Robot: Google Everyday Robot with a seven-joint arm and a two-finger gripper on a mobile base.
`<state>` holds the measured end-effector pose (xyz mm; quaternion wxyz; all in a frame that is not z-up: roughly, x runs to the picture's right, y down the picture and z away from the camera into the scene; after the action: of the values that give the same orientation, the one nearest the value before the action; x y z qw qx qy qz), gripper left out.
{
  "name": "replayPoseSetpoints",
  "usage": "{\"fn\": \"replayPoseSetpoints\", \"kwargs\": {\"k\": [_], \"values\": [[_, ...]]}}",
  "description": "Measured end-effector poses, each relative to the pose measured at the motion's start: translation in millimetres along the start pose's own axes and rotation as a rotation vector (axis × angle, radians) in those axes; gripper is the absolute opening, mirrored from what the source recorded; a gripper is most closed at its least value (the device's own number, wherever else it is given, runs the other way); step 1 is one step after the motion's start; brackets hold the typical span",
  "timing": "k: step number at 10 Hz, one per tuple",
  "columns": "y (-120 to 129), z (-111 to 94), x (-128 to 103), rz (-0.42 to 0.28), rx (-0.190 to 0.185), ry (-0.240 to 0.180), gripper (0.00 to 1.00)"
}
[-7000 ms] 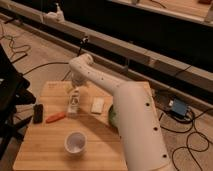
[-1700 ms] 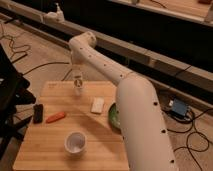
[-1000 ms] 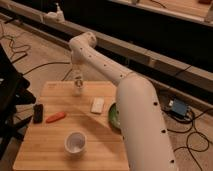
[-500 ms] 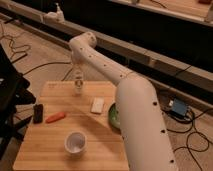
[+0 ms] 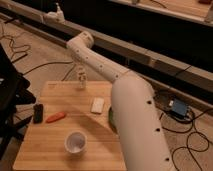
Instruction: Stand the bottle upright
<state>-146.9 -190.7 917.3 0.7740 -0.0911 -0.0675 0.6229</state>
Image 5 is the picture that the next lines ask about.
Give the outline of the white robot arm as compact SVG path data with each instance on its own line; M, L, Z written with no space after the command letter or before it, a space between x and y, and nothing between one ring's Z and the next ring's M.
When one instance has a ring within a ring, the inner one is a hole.
M94 52L92 35L83 31L66 43L84 62L112 83L111 108L127 171L176 171L162 130L151 84Z

